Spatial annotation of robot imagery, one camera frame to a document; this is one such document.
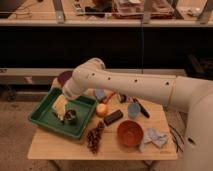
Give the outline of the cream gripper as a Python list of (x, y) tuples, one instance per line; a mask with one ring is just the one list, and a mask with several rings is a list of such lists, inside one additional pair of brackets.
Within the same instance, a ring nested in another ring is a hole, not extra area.
[(58, 118), (63, 118), (66, 113), (66, 105), (68, 104), (68, 100), (65, 98), (63, 94), (59, 95), (55, 102), (52, 105), (52, 109), (57, 114)]

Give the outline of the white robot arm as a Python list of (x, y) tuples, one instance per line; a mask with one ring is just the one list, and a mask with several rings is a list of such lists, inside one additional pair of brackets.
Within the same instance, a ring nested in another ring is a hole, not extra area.
[(115, 73), (92, 58), (53, 84), (69, 100), (89, 88), (107, 89), (188, 114), (182, 171), (213, 171), (213, 81), (175, 75)]

